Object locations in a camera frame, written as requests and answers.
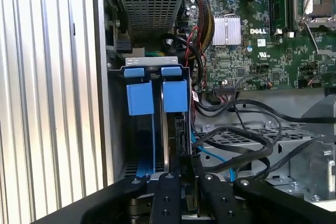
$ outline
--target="green circuit board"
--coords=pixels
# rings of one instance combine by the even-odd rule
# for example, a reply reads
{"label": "green circuit board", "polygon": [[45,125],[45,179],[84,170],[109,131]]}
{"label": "green circuit board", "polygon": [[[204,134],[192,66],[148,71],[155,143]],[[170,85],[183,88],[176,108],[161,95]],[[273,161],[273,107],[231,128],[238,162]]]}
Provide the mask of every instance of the green circuit board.
{"label": "green circuit board", "polygon": [[[271,81],[272,89],[306,88],[314,76],[335,71],[336,32],[312,31],[322,53],[316,53],[306,31],[296,33],[295,38],[274,36],[270,30],[270,0],[209,0],[213,14],[223,17],[234,10],[240,17],[241,44],[234,46],[210,46],[206,54],[206,85],[200,91],[212,92],[224,86],[234,85],[242,76],[256,73]],[[191,9],[191,26],[197,24],[198,10]],[[262,33],[251,34],[251,29]],[[248,80],[244,90],[263,90],[261,80]],[[322,76],[313,87],[336,86],[331,74]]]}

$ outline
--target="perforated metal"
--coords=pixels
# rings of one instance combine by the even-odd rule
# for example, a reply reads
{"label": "perforated metal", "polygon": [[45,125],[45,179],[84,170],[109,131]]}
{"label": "perforated metal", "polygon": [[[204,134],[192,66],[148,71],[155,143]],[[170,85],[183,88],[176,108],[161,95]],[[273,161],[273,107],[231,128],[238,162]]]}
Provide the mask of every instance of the perforated metal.
{"label": "perforated metal", "polygon": [[[271,141],[276,137],[278,134],[279,129],[278,128],[270,128],[270,129],[251,129],[253,132],[257,132],[262,134],[263,136],[269,138]],[[287,140],[309,140],[311,138],[318,137],[319,135],[316,135],[311,132],[304,131],[300,129],[299,127],[284,127],[282,129],[281,139],[287,139]],[[242,136],[238,136],[231,132],[224,132],[220,135],[214,136],[211,141],[216,142],[218,144],[230,144],[230,145],[241,145],[241,144],[248,144],[248,143],[254,143],[254,141],[247,139]]]}
{"label": "perforated metal", "polygon": [[122,0],[135,37],[158,37],[174,25],[182,0]]}
{"label": "perforated metal", "polygon": [[[155,172],[163,172],[164,164],[163,162],[157,162],[155,166]],[[137,162],[129,162],[126,166],[126,171],[124,172],[123,177],[130,177],[135,176],[136,171],[138,170],[138,163]]]}

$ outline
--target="dell logo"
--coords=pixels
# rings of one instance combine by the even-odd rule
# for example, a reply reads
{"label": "dell logo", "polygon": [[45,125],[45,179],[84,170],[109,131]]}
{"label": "dell logo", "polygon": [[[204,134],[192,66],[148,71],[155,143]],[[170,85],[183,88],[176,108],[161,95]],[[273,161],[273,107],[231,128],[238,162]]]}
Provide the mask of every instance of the dell logo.
{"label": "dell logo", "polygon": [[250,29],[250,34],[266,34],[265,29]]}

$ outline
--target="white label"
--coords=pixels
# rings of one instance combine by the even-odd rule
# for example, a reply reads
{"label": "white label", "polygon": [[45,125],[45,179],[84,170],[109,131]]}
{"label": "white label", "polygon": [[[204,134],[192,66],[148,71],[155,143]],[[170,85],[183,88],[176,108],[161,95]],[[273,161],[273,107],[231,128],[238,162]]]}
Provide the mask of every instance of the white label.
{"label": "white label", "polygon": [[260,52],[259,55],[258,55],[258,58],[270,58],[271,56],[268,55],[266,52]]}
{"label": "white label", "polygon": [[193,93],[193,100],[194,100],[195,102],[200,102],[199,99],[198,99],[198,95],[197,95],[197,93],[196,93],[195,91],[192,91],[192,93]]}
{"label": "white label", "polygon": [[266,31],[264,28],[250,29],[250,34],[266,34]]}
{"label": "white label", "polygon": [[266,47],[266,40],[265,39],[258,39],[257,44],[258,44],[258,47]]}

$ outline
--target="corrugated metal side panel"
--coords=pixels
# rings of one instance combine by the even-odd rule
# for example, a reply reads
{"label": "corrugated metal side panel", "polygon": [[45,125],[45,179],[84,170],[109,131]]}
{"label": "corrugated metal side panel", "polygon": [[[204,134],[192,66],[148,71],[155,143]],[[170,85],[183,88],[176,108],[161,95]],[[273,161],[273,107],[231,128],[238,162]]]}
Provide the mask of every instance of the corrugated metal side panel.
{"label": "corrugated metal side panel", "polygon": [[0,0],[0,223],[103,187],[92,0]]}

